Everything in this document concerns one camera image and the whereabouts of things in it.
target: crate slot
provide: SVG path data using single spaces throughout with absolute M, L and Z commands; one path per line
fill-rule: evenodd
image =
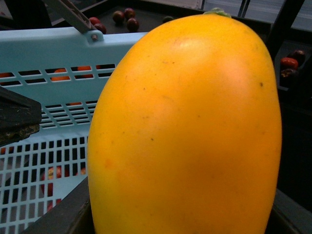
M 100 65 L 97 65 L 96 68 L 98 70 L 102 70 L 102 69 L 113 69 L 113 68 L 116 68 L 116 65 L 115 64 L 100 64 Z
M 15 81 L 4 81 L 4 82 L 0 82 L 1 86 L 17 86 L 17 85 L 21 85 L 21 82 L 15 80 Z
M 19 74 L 22 77 L 25 77 L 25 76 L 41 75 L 41 72 L 39 70 L 31 70 L 31 71 L 21 71 L 21 72 L 19 72 Z
M 98 77 L 102 78 L 102 77 L 110 77 L 112 74 L 112 72 L 107 72 L 107 73 L 99 73 Z
M 0 78 L 8 78 L 8 77 L 14 77 L 14 74 L 12 72 L 0 73 Z
M 39 79 L 26 79 L 25 82 L 27 84 L 37 84 L 37 83 L 46 83 L 47 81 L 43 78 L 39 78 Z
M 89 78 L 94 78 L 92 74 L 85 74 L 85 75 L 79 75 L 75 76 L 75 79 L 80 80 L 80 79 L 89 79 Z

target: yellow squash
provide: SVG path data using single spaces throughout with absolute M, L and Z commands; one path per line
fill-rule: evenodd
M 99 98 L 88 142 L 97 234 L 263 234 L 281 151 L 274 68 L 219 15 L 139 40 Z

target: plastic crate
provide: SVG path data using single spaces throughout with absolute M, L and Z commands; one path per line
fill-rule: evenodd
M 0 73 L 10 74 L 0 78 L 0 84 L 42 106 L 40 131 L 1 150 L 0 234 L 20 233 L 87 176 L 80 170 L 86 166 L 97 99 L 116 65 L 143 35 L 83 35 L 73 27 L 0 32 Z M 79 66 L 90 70 L 79 71 Z M 54 73 L 59 68 L 66 71 Z M 61 178 L 41 180 L 57 166 L 62 167 Z M 53 183 L 52 196 L 47 194 L 48 183 Z

